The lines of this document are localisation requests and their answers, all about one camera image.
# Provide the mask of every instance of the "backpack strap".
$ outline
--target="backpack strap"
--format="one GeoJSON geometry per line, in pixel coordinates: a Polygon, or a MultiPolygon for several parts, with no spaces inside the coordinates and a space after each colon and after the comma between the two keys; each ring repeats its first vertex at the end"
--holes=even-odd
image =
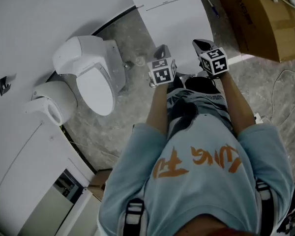
{"type": "Polygon", "coordinates": [[[256,181],[256,189],[261,200],[260,235],[270,236],[278,223],[277,194],[260,179],[256,181]]]}
{"type": "Polygon", "coordinates": [[[145,207],[143,200],[135,198],[128,202],[125,211],[123,235],[140,235],[144,210],[145,207]]]}

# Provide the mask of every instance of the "toilet lid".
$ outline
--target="toilet lid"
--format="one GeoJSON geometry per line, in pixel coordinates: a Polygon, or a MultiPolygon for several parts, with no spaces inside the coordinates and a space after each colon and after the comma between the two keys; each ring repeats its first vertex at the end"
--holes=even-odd
{"type": "Polygon", "coordinates": [[[101,116],[109,115],[115,106],[115,92],[106,70],[95,66],[77,77],[77,86],[86,104],[101,116]]]}

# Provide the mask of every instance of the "white toilet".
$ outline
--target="white toilet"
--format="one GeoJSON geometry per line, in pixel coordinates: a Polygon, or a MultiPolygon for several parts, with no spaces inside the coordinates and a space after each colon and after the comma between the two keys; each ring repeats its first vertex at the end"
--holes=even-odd
{"type": "Polygon", "coordinates": [[[25,104],[25,113],[40,111],[57,126],[63,125],[77,108],[77,100],[63,81],[50,81],[34,88],[32,99],[25,104]]]}
{"type": "Polygon", "coordinates": [[[54,54],[58,74],[74,74],[86,104],[97,114],[109,115],[118,92],[125,85],[125,73],[114,40],[96,36],[78,36],[67,40],[54,54]]]}

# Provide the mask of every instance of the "cardboard box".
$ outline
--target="cardboard box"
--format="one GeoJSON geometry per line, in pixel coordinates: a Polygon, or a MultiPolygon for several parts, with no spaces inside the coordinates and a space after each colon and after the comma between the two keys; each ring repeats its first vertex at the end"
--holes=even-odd
{"type": "Polygon", "coordinates": [[[295,9],[279,0],[220,0],[240,51],[274,61],[295,59],[295,9]]]}
{"type": "Polygon", "coordinates": [[[93,193],[99,201],[102,201],[105,190],[105,183],[108,179],[112,169],[100,170],[96,173],[95,177],[89,183],[88,190],[93,193]]]}

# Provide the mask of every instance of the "gray floor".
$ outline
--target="gray floor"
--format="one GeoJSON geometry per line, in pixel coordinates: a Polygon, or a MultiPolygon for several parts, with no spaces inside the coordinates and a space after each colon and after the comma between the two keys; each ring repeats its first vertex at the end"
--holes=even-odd
{"type": "MultiPolygon", "coordinates": [[[[202,1],[214,42],[225,49],[228,58],[239,55],[233,30],[219,1],[212,0],[220,13],[219,19],[208,2],[202,1]]],[[[148,68],[142,64],[142,58],[146,58],[154,44],[138,11],[123,16],[98,36],[104,40],[115,39],[123,61],[131,61],[135,65],[126,70],[126,86],[119,93],[115,110],[106,117],[88,108],[79,94],[74,76],[64,76],[78,99],[77,113],[65,127],[97,170],[114,166],[131,135],[133,124],[145,121],[154,92],[148,86],[148,68]]],[[[264,122],[271,120],[278,126],[295,179],[295,73],[284,72],[273,91],[274,82],[284,69],[295,71],[295,60],[276,63],[252,58],[232,65],[230,73],[253,112],[265,117],[264,122]]],[[[221,89],[220,83],[217,82],[217,86],[221,89]]]]}

